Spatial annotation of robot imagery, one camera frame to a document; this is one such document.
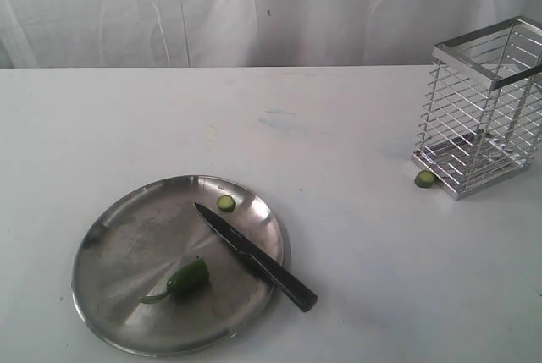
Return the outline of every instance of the green pepper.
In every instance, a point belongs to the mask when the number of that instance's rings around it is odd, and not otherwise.
[[[198,259],[174,273],[166,284],[166,290],[158,295],[140,297],[143,304],[154,304],[168,295],[181,296],[189,294],[209,281],[209,271],[203,259]]]

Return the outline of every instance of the metal rack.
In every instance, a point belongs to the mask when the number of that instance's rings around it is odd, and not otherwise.
[[[542,25],[518,16],[433,56],[412,160],[455,199],[526,170],[542,134]]]

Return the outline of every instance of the black handle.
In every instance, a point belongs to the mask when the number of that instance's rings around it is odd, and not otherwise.
[[[303,312],[314,307],[318,296],[265,252],[254,246],[249,257],[261,271]]]

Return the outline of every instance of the black knife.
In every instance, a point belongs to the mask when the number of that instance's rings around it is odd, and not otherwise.
[[[307,312],[314,307],[314,304],[318,301],[318,296],[301,281],[292,276],[279,263],[260,250],[259,247],[254,245],[219,215],[196,202],[194,202],[194,206],[214,232],[240,256],[250,258],[254,262],[252,264],[279,287],[300,310]]]

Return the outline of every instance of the metal plate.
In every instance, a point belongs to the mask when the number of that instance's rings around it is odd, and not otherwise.
[[[218,211],[221,195],[234,197],[232,213]],[[279,223],[250,190],[196,175],[146,185],[98,218],[75,258],[75,307],[99,338],[137,355],[178,355],[233,336],[263,311],[274,287],[246,270],[193,201],[221,213],[283,264]],[[171,274],[197,257],[207,263],[209,284],[182,300],[139,302],[138,297],[162,292]]]

